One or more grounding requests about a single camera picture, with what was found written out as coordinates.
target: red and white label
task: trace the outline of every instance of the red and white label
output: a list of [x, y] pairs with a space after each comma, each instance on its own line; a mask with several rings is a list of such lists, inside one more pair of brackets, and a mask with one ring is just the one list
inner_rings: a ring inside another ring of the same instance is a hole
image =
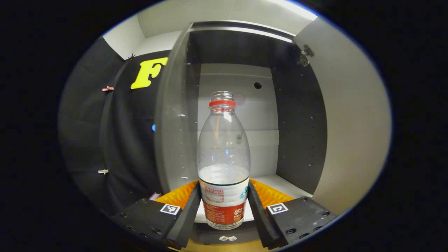
[[244, 218], [249, 178], [231, 186], [211, 185], [199, 180], [207, 220], [216, 224], [233, 224]]

